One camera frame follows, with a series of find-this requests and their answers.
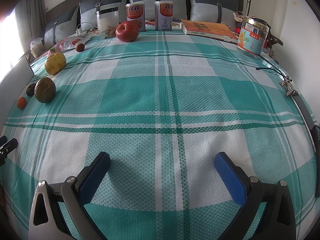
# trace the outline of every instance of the metal screw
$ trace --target metal screw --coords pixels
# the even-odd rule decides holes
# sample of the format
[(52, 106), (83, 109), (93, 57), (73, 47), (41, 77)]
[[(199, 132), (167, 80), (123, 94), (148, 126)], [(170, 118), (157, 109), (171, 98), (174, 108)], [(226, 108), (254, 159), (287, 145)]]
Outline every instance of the metal screw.
[(256, 176), (251, 176), (250, 177), (250, 181), (253, 182), (253, 183), (257, 183), (259, 180)]
[(285, 180), (281, 180), (281, 181), (280, 181), (280, 185), (281, 185), (281, 186), (287, 186), (287, 182), (286, 182)]
[(67, 178), (68, 183), (73, 183), (75, 180), (76, 180), (76, 177), (74, 177), (74, 176), (70, 176)]
[(44, 184), (45, 184), (45, 181), (44, 181), (44, 180), (41, 180), (41, 181), (39, 181), (38, 186), (41, 187), (41, 186), (43, 186)]

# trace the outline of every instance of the blue gripper pad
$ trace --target blue gripper pad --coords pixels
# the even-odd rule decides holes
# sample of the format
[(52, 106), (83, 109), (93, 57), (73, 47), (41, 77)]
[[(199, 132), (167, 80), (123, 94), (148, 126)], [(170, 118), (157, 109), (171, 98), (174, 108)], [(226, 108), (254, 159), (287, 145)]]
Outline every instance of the blue gripper pad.
[(222, 153), (218, 153), (214, 158), (214, 166), (224, 185), (226, 185), (233, 201), (243, 206), (247, 199), (246, 188)]
[(86, 176), (83, 183), (81, 184), (81, 187), (79, 188), (78, 201), (80, 205), (85, 205), (91, 202), (102, 179), (110, 168), (110, 156), (105, 152), (101, 153), (103, 155), (100, 160), (94, 165), (94, 167), (92, 168), (91, 165), (87, 167), (88, 169), (92, 168), (92, 170)]

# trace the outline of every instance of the orange label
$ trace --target orange label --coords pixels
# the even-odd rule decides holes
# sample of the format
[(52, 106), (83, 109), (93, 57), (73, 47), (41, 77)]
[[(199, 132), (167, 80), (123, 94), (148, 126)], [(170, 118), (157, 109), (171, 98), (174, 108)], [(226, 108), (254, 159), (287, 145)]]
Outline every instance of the orange label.
[(142, 5), (127, 6), (127, 17), (129, 19), (136, 19), (143, 14)]
[(172, 15), (173, 15), (173, 4), (161, 3), (160, 4), (160, 13), (163, 16), (172, 17)]

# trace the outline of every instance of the curtain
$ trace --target curtain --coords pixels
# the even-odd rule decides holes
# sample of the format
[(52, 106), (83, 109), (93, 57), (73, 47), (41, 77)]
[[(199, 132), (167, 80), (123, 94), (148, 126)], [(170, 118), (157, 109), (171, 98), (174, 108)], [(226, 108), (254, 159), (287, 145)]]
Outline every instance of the curtain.
[(30, 43), (44, 37), (45, 6), (44, 0), (20, 0), (15, 7), (20, 41), (24, 52), (30, 50)]

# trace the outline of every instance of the plaid tablecloth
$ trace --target plaid tablecloth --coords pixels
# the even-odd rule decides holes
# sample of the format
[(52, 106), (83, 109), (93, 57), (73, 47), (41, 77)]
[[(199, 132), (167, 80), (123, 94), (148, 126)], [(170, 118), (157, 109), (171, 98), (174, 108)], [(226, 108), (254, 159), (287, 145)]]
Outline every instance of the plaid tablecloth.
[[(52, 102), (23, 91), (27, 106), (13, 106), (1, 133), (19, 142), (0, 175), (21, 238), (38, 181), (63, 182), (100, 151), (111, 168), (85, 208), (110, 240), (217, 239), (239, 209), (213, 165), (220, 151), (248, 176), (287, 181), (303, 238), (320, 209), (316, 159), (280, 78), (256, 70), (259, 60), (181, 30), (147, 30), (130, 43), (95, 37), (65, 55), (67, 66), (49, 76)], [(47, 76), (44, 61), (30, 83)]]

